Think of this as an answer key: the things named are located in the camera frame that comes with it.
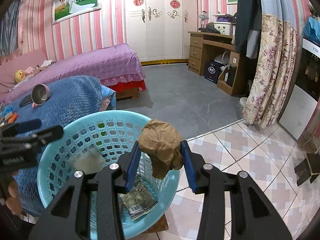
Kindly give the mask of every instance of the cabinet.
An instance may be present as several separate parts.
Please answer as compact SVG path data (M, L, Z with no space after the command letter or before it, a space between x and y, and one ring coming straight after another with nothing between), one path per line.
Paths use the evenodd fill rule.
M140 61L188 59L196 0L125 0L128 45Z
M235 78L232 86L225 81L226 68L218 78L217 87L231 96L242 95L245 89L245 66L243 57L236 52L236 48L231 44L232 36L216 33L189 32L190 37L190 57L189 70L204 75L204 66L208 60L214 60L217 55L223 54L226 50L230 51L230 64L236 67Z

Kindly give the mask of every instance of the black shopping bag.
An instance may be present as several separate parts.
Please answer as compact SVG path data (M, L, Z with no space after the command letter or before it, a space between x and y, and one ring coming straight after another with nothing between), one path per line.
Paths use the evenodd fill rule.
M215 61L207 61L204 67L204 78L217 84L220 73L220 67L222 66L223 64L221 63Z

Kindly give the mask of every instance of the wooden desk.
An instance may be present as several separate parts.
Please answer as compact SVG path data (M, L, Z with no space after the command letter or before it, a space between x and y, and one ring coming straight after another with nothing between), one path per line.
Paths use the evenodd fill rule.
M230 87L224 81L227 69L219 76L217 86L231 96L244 94L245 63L243 57L236 52L235 46L231 44L232 36L202 32L188 33L190 33L189 70L198 74L199 76L203 76L206 62L208 60L214 60L216 56L223 54L226 50L229 50L231 51L229 63L237 67L233 86Z

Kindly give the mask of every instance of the white appliance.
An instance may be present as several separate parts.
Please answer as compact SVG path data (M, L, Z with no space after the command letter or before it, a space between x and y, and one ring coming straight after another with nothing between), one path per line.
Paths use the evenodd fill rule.
M229 22L213 22L214 27L223 35L232 35L233 26Z
M188 59L197 0L125 0L128 45L140 61Z
M320 96L320 47L303 39L296 84L279 123L298 140L306 128Z

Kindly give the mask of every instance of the orange object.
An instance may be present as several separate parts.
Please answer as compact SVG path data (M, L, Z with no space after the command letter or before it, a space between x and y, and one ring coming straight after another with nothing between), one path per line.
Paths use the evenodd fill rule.
M15 120L17 120L18 118L18 114L17 113L14 113L11 118L8 120L8 123L14 123Z

